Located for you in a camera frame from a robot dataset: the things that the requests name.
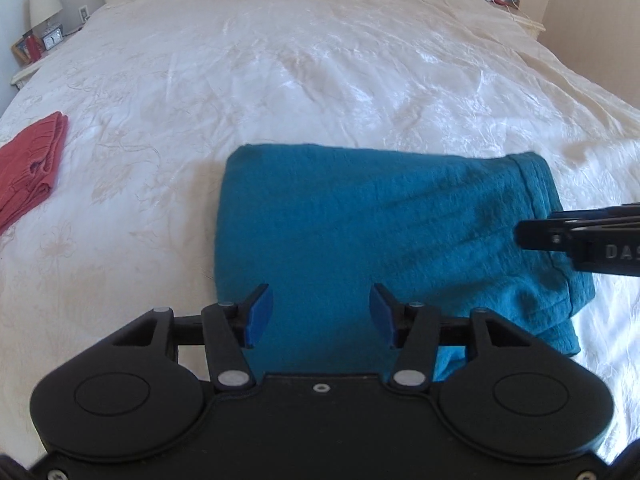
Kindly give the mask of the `left white table lamp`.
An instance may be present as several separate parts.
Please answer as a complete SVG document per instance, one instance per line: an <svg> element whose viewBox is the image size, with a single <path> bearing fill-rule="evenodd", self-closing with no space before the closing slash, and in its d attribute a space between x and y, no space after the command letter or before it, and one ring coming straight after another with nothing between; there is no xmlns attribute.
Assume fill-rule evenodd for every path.
<svg viewBox="0 0 640 480"><path fill-rule="evenodd" d="M61 24L61 0L29 0L29 21L39 37Z"/></svg>

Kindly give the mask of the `wooden picture frame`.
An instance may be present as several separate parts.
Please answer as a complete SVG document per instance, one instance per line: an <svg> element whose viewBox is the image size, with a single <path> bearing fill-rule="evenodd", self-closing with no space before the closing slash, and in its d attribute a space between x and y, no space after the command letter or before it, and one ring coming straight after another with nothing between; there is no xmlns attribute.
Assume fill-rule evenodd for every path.
<svg viewBox="0 0 640 480"><path fill-rule="evenodd" d="M18 40L11 51L21 66L35 63L42 58L39 39L34 34L26 34Z"/></svg>

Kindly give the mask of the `white wall socket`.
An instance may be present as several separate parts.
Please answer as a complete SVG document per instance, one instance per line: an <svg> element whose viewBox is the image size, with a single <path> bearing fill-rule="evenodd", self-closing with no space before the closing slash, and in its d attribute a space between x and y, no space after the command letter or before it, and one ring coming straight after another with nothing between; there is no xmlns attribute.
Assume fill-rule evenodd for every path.
<svg viewBox="0 0 640 480"><path fill-rule="evenodd" d="M83 21L84 23L86 21L88 21L88 19L90 18L90 13L88 11L88 6L81 6L78 9L78 12L79 12L81 21Z"/></svg>

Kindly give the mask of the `teal blue pants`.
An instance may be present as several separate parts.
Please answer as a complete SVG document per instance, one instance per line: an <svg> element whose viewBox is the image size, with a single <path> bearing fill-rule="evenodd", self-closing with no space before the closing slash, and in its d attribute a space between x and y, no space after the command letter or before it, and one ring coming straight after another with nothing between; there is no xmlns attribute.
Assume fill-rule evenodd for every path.
<svg viewBox="0 0 640 480"><path fill-rule="evenodd" d="M222 180L217 295L271 289L272 317L247 353L257 375L389 370L396 354L369 313L374 284L448 316L494 310L574 356L572 319L593 300L592 277L513 237L518 222L560 209L551 170L534 153L245 145Z"/></svg>

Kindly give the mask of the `left white nightstand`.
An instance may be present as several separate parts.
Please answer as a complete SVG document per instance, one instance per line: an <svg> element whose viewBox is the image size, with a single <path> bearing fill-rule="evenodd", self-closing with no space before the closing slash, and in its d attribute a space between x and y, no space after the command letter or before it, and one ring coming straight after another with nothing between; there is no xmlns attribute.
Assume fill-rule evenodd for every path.
<svg viewBox="0 0 640 480"><path fill-rule="evenodd" d="M49 58L54 58L55 55L58 54L58 51L62 49L64 44L67 44L68 40L70 40L70 38L72 38L75 35L76 35L76 32L72 32L71 34L66 35L60 44L58 44L52 50L44 52L40 60L33 62L32 64L28 64L25 67L21 68L11 78L10 85L12 87L17 88L17 90L22 90L24 88L24 85L27 84L32 79L32 77L35 75L35 73L38 72L38 70L40 70L43 64L47 62Z"/></svg>

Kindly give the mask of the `white nightstand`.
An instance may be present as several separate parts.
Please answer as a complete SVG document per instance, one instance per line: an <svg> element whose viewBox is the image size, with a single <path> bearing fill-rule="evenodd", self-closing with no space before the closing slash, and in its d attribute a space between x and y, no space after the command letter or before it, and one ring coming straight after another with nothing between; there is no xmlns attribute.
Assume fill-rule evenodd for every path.
<svg viewBox="0 0 640 480"><path fill-rule="evenodd" d="M32 64L28 64L25 67L21 68L11 78L10 85L12 87L17 88L17 90L22 90L24 88L24 85L27 84L32 79L32 77L35 75L35 73L38 72L38 70L40 70L43 64L47 62L49 58L54 58L55 55L58 54L58 51L62 49L64 44L67 44L68 40L70 40L70 38L72 38L75 35L76 35L76 32L72 32L71 34L66 35L60 44L58 44L52 50L44 52L40 60L33 62Z"/></svg>
<svg viewBox="0 0 640 480"><path fill-rule="evenodd" d="M538 40L540 34L546 30L541 22L533 20L518 8L507 6L506 4L498 3L495 1L491 1L491 5L496 9L506 12L506 14L510 16L512 21L514 21L516 24L519 24L521 28L524 29L529 34L529 36L532 36L535 40Z"/></svg>

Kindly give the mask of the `right white nightstand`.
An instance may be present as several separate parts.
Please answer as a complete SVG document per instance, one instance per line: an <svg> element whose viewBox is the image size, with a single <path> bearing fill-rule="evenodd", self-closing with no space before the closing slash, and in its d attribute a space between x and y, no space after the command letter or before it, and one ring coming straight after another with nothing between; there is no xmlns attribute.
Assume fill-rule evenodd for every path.
<svg viewBox="0 0 640 480"><path fill-rule="evenodd" d="M495 1L491 1L491 5L496 9L506 12L506 14L510 16L512 21L514 21L516 24L519 24L521 28L524 29L529 34L529 36L532 36L535 40L538 40L540 34L546 30L541 22L533 20L518 8L507 6L506 4L498 3Z"/></svg>

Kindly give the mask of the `folded red pants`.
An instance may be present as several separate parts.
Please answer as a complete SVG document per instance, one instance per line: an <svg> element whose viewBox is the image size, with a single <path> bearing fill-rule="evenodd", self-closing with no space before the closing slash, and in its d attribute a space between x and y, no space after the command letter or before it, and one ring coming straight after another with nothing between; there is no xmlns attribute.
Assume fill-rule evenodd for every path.
<svg viewBox="0 0 640 480"><path fill-rule="evenodd" d="M52 193L68 130L54 112L23 129L1 148L1 233Z"/></svg>

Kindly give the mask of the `small alarm clock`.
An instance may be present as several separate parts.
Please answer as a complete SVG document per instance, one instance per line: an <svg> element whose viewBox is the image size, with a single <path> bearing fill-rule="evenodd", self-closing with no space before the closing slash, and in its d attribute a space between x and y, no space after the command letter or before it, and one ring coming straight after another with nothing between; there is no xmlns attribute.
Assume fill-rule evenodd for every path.
<svg viewBox="0 0 640 480"><path fill-rule="evenodd" d="M52 49L57 47L59 44L62 44L63 41L64 41L64 32L63 32L62 25L58 25L51 28L50 30L45 32L42 36L43 47L44 47L44 50L46 51L51 51Z"/></svg>

